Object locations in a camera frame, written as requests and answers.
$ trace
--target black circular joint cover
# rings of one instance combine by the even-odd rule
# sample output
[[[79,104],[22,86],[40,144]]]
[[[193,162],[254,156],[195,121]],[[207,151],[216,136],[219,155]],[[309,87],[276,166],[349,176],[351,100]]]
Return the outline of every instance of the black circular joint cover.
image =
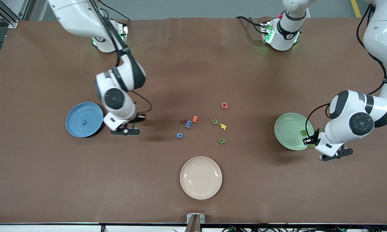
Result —
[[[105,94],[105,102],[108,107],[118,110],[123,106],[124,95],[119,89],[109,89]]]
[[[352,133],[358,136],[368,134],[374,128],[373,119],[367,113],[355,113],[349,120]]]

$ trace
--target gray floor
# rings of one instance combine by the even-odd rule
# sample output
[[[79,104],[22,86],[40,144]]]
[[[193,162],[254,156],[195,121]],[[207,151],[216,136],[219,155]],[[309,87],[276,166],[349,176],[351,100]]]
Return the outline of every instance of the gray floor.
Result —
[[[33,2],[29,12],[30,20],[56,20],[51,9],[46,7],[46,0]],[[104,0],[103,2],[134,20],[171,17],[258,18],[277,16],[283,10],[281,0]],[[364,12],[368,4],[363,0],[357,0],[357,3],[361,12]],[[111,18],[123,19],[111,9],[101,4],[99,6],[106,9]],[[309,9],[311,17],[355,17],[350,0],[319,0]],[[4,40],[6,32],[6,27],[0,27],[0,41]]]

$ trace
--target yellow stripe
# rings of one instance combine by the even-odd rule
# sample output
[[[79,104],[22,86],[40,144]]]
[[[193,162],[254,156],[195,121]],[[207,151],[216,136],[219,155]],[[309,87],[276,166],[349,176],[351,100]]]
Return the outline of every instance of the yellow stripe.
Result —
[[[358,8],[357,0],[351,0],[352,8],[354,9],[355,16],[357,18],[361,18],[361,12],[360,9]]]

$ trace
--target table surface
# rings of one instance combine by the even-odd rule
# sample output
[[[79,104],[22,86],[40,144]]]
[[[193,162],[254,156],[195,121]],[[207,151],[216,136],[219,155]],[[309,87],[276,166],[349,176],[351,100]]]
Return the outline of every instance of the table surface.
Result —
[[[153,110],[140,136],[104,127],[83,139],[67,132],[66,116],[78,103],[101,104],[93,82],[115,55],[58,22],[19,22],[0,53],[0,223],[179,222],[190,212],[208,223],[387,223],[387,126],[329,162],[314,149],[286,150],[273,129],[283,113],[307,116],[342,90],[379,86],[357,24],[307,19],[298,43],[279,52],[239,19],[132,21],[128,43],[148,75],[138,92]],[[194,115],[192,128],[180,123]],[[311,120],[327,121],[323,110]],[[179,182],[197,156],[222,170],[207,200]]]

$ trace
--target plate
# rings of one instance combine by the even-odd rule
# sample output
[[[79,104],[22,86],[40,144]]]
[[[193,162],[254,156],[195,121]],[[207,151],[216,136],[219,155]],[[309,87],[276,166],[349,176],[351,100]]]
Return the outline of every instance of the plate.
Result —
[[[67,131],[79,138],[96,133],[103,123],[103,111],[93,102],[80,103],[73,107],[66,118]]]
[[[194,157],[183,165],[180,184],[192,198],[205,200],[213,197],[222,184],[218,164],[208,157]]]
[[[286,113],[281,115],[275,123],[275,136],[278,141],[286,148],[294,151],[301,151],[308,147],[302,141],[303,136],[301,131],[305,130],[306,118],[299,113]],[[308,122],[309,135],[314,134],[314,129]]]

